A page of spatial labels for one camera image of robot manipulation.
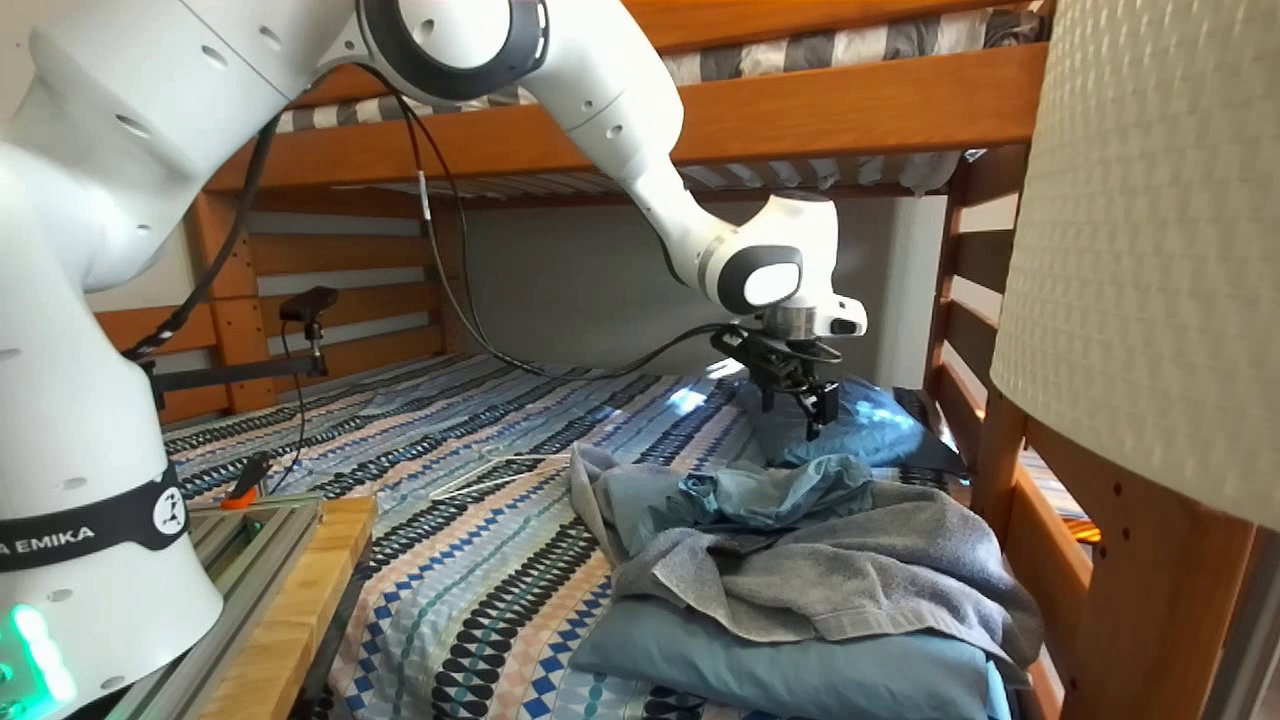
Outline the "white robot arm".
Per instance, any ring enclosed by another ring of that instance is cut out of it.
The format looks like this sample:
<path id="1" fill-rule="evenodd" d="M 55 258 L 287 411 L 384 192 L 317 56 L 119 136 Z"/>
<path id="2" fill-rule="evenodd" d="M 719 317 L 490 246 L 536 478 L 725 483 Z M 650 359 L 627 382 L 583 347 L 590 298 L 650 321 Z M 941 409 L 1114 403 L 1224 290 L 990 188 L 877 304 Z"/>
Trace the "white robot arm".
<path id="1" fill-rule="evenodd" d="M 265 188 L 301 96 L 340 66 L 389 84 L 419 178 L 453 166 L 434 102 L 522 92 L 637 204 L 677 283 L 780 345 L 867 328 L 834 289 L 830 199 L 727 224 L 687 192 L 679 89 L 626 0 L 77 0 L 28 56 L 6 118 L 6 720 L 70 720 L 224 614 L 164 438 L 171 397 L 103 328 L 103 295 L 177 237 L 213 237 L 189 317 L 233 382 L 265 386 L 301 377 L 280 306 L 312 289 L 393 295 L 370 324 L 393 347 L 435 350 L 468 324 L 434 224 L 361 237 Z"/>

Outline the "aluminium and wood robot base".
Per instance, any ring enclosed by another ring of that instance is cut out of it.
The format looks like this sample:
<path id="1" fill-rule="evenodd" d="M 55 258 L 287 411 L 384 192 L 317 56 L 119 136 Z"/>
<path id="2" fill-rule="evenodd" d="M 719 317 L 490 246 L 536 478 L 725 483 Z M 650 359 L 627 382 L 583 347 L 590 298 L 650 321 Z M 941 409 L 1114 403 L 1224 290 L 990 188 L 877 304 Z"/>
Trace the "aluminium and wood robot base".
<path id="1" fill-rule="evenodd" d="M 370 497 L 200 507 L 194 534 L 224 614 L 194 653 L 117 692 L 103 720 L 287 720 L 323 686 L 372 519 Z"/>

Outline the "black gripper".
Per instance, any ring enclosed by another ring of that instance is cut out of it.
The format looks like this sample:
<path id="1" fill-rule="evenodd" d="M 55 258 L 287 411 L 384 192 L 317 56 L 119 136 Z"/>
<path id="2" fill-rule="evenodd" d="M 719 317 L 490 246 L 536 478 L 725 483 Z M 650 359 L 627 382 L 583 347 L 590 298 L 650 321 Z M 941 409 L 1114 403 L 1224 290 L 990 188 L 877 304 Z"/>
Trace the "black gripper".
<path id="1" fill-rule="evenodd" d="M 823 411 L 838 409 L 838 382 L 823 380 L 823 368 L 839 359 L 834 345 L 777 338 L 763 328 L 719 324 L 712 347 L 748 368 L 763 411 L 790 397 L 808 415 L 808 438 L 821 434 Z"/>

